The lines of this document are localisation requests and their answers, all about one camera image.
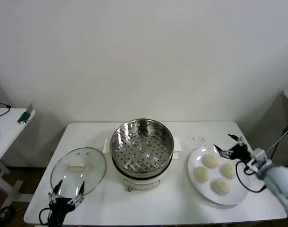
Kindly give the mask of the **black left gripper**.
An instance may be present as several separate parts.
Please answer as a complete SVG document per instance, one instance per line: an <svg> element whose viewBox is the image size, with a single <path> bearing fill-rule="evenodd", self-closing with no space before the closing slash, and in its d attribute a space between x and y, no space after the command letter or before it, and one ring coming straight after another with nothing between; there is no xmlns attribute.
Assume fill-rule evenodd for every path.
<svg viewBox="0 0 288 227"><path fill-rule="evenodd" d="M77 194L72 199L58 198L62 180L48 193L49 209L51 215L48 218L49 225L62 225L68 213L75 210L75 205L80 205L84 200L85 182L78 188Z"/></svg>

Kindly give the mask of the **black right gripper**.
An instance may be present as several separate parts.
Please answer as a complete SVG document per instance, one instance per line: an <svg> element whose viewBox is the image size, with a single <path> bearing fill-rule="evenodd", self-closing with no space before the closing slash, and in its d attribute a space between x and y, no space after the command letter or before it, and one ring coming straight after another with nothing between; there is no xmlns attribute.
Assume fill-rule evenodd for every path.
<svg viewBox="0 0 288 227"><path fill-rule="evenodd" d="M251 153L248 151L248 146L243 142L242 137L238 137L233 134L228 134L230 138L232 138L236 144L229 150L222 150L220 147L217 145L213 145L215 150L219 153L219 155L222 158L226 159L239 159L242 161L245 165L251 161Z"/></svg>

